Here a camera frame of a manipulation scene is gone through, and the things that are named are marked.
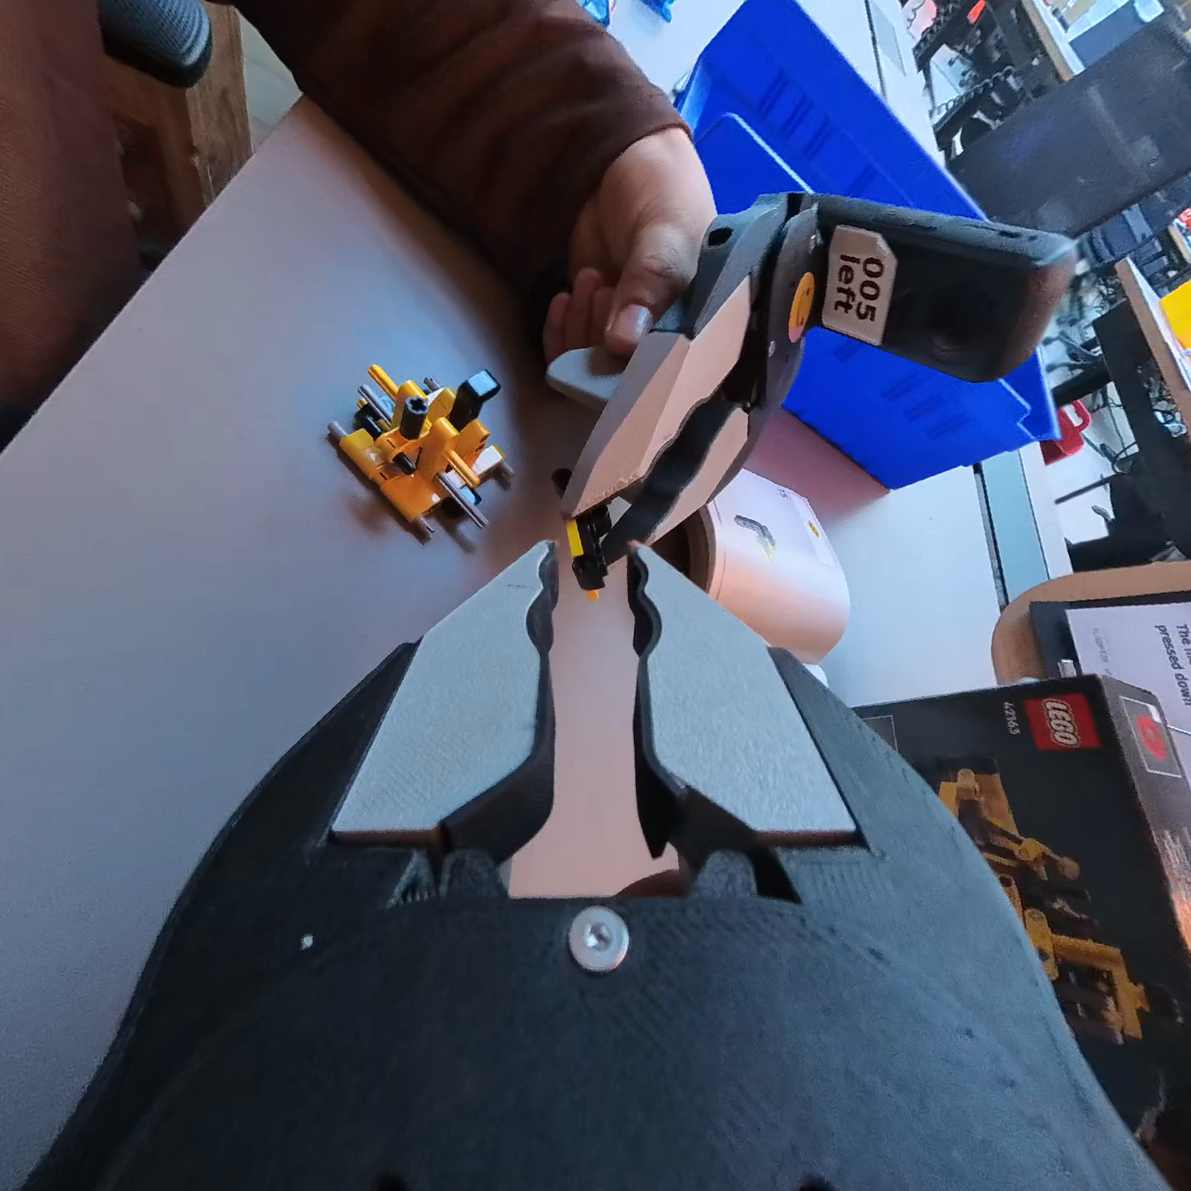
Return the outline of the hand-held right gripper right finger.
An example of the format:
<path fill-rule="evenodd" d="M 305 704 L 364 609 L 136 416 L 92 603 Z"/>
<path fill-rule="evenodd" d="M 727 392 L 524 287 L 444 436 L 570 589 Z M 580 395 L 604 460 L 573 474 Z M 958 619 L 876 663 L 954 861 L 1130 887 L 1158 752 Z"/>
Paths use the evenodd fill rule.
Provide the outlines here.
<path fill-rule="evenodd" d="M 635 805 L 652 857 L 858 837 L 765 642 L 651 548 L 634 547 Z"/>

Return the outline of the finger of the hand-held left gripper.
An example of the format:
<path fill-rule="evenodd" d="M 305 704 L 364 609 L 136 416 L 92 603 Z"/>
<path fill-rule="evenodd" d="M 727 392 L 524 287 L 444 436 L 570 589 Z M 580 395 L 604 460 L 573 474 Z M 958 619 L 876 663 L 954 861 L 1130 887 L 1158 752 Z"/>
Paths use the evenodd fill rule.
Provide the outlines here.
<path fill-rule="evenodd" d="M 750 416 L 743 409 L 709 402 L 693 410 L 605 537 L 605 561 L 625 558 L 634 545 L 652 545 L 702 510 L 748 440 Z"/>
<path fill-rule="evenodd" d="M 751 283 L 744 279 L 692 338 L 680 332 L 645 337 L 571 471 L 560 500 L 566 518 L 585 514 L 648 476 L 692 412 L 738 362 L 750 315 Z"/>

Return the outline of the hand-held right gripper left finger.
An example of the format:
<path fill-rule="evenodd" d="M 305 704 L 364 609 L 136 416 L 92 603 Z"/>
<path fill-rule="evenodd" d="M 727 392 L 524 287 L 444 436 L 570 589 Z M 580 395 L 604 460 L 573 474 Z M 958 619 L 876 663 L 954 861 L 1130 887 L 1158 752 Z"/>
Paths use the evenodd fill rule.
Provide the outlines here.
<path fill-rule="evenodd" d="M 336 841 L 507 861 L 541 830 L 557 586 L 544 541 L 422 636 L 332 820 Z"/>

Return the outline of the small black lego assembly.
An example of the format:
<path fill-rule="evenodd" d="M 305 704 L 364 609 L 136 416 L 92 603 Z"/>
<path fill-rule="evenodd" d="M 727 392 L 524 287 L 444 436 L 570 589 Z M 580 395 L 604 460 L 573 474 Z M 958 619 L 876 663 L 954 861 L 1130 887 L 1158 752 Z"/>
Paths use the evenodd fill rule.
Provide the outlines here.
<path fill-rule="evenodd" d="M 580 589 L 591 602 L 600 599 L 605 586 L 608 565 L 602 542 L 611 530 L 612 518 L 605 504 L 594 505 L 588 513 L 566 524 L 571 571 Z"/>

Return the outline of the person's left forearm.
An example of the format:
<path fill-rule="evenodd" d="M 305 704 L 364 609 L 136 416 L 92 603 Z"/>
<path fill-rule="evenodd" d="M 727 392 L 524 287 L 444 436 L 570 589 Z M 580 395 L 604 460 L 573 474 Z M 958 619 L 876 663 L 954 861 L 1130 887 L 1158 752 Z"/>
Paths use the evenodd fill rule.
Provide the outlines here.
<path fill-rule="evenodd" d="M 635 142 L 689 135 L 571 2 L 234 3 L 310 98 L 519 288 Z"/>

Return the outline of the lego instruction booklet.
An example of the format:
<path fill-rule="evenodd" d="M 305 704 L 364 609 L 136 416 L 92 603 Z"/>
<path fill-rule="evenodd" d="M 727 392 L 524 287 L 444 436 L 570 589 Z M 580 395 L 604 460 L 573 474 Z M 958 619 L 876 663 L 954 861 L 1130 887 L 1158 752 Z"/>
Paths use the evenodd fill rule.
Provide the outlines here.
<path fill-rule="evenodd" d="M 804 497 L 740 471 L 678 535 L 690 582 L 768 646 L 808 666 L 836 649 L 849 590 Z"/>

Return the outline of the yellow lego assembly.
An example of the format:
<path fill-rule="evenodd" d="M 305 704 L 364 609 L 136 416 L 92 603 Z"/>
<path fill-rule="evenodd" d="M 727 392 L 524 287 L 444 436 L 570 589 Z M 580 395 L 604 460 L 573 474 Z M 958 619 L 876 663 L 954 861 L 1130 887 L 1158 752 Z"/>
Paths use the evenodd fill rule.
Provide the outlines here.
<path fill-rule="evenodd" d="M 394 379 L 378 365 L 356 393 L 349 425 L 330 422 L 327 442 L 422 542 L 444 517 L 488 527 L 483 486 L 507 487 L 513 469 L 483 423 L 502 386 L 478 371 L 456 388 L 432 378 Z"/>

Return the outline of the black lego box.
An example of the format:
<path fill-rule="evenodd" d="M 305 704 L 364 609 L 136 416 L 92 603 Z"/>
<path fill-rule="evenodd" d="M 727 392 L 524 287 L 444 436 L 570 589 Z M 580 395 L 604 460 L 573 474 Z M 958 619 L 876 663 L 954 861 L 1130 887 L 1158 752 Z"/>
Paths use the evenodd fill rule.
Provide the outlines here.
<path fill-rule="evenodd" d="M 1124 1124 L 1188 1153 L 1188 782 L 1154 694 L 1083 676 L 856 708 L 997 875 Z"/>

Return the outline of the person's left hand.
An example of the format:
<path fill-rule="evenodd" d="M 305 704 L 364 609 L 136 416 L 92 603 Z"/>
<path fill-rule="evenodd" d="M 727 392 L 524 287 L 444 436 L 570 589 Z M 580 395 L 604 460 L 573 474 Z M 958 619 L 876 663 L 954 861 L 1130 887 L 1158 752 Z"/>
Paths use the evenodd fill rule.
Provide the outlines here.
<path fill-rule="evenodd" d="M 714 218 L 704 168 L 683 127 L 626 148 L 575 219 L 567 279 L 546 313 L 546 362 L 583 348 L 631 358 L 689 287 Z"/>

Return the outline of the blue plastic bins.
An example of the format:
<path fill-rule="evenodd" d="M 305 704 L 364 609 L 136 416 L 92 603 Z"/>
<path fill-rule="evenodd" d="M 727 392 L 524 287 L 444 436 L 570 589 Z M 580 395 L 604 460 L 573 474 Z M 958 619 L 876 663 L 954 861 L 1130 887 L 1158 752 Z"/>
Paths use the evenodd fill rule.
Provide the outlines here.
<path fill-rule="evenodd" d="M 804 189 L 968 219 L 975 203 L 798 3 L 748 2 L 676 101 L 721 215 Z M 784 410 L 886 488 L 1059 436 L 1039 359 L 974 385 L 812 331 Z"/>

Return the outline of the black equipment rack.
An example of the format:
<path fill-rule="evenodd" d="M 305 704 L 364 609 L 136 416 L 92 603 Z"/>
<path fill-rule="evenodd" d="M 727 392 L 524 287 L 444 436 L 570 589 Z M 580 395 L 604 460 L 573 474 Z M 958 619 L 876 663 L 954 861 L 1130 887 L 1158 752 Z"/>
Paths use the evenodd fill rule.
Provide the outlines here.
<path fill-rule="evenodd" d="M 1188 3 L 903 3 L 948 171 L 1077 237 L 1188 185 Z"/>

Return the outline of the red object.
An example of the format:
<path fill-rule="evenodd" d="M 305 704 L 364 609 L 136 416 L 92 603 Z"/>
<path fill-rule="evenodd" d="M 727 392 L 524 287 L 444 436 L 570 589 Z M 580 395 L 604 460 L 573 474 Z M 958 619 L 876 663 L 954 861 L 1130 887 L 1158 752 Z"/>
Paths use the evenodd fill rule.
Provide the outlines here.
<path fill-rule="evenodd" d="M 1055 419 L 1060 435 L 1039 444 L 1046 467 L 1079 454 L 1083 449 L 1083 436 L 1093 422 L 1092 413 L 1080 399 L 1056 408 Z"/>

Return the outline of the round wooden table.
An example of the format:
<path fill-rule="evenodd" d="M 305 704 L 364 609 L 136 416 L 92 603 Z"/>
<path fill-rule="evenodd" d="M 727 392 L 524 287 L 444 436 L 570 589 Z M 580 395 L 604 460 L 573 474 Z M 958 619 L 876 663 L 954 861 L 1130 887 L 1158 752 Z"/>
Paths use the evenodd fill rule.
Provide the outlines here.
<path fill-rule="evenodd" d="M 1189 590 L 1189 562 L 1162 561 L 1135 568 L 1058 576 L 1026 590 L 1002 612 L 992 630 L 992 671 L 999 685 L 1042 680 L 1031 609 L 1035 603 L 1126 602 L 1155 598 L 1161 602 Z"/>

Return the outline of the black framed sign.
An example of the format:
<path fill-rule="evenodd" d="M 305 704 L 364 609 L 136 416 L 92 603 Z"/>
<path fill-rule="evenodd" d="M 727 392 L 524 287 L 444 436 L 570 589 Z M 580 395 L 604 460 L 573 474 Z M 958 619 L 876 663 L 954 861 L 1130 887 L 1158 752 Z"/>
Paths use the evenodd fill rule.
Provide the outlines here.
<path fill-rule="evenodd" d="M 1151 693 L 1188 731 L 1189 593 L 1032 603 L 1029 620 L 1048 678 L 1099 676 Z"/>

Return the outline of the brown wooden panel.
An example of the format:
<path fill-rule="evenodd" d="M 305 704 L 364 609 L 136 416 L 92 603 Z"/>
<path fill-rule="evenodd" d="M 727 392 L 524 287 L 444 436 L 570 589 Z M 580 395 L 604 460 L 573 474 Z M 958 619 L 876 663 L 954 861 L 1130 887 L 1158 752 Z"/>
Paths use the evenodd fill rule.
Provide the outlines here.
<path fill-rule="evenodd" d="M 103 52 L 103 96 L 133 239 L 147 273 L 251 154 L 241 19 L 228 3 L 201 5 L 212 25 L 212 55 L 190 89 L 161 84 Z"/>

